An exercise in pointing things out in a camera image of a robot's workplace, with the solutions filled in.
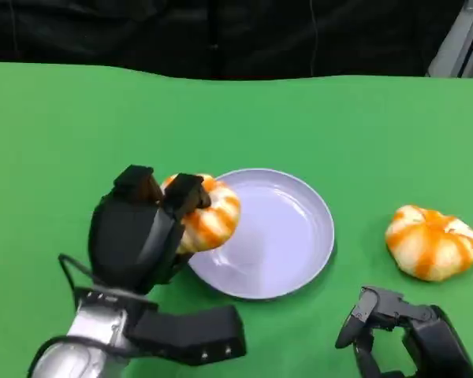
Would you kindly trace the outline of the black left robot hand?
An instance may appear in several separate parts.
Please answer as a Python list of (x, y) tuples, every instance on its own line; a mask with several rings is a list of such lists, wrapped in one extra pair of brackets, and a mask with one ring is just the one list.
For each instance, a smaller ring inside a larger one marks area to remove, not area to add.
[(192, 257), (180, 251), (182, 220), (211, 204), (203, 178), (180, 173), (161, 189), (153, 172), (130, 165), (95, 207), (88, 236), (95, 283), (146, 295)]

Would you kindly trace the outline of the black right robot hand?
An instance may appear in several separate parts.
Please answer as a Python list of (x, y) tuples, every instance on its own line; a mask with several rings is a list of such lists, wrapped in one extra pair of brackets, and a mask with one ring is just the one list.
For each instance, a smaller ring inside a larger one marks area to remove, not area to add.
[(413, 305), (381, 287), (361, 287), (335, 347), (352, 347), (362, 377), (404, 377), (398, 370), (383, 372), (372, 354), (373, 331), (394, 328), (404, 329), (402, 343), (415, 364), (414, 377), (473, 377), (469, 353), (441, 307)]

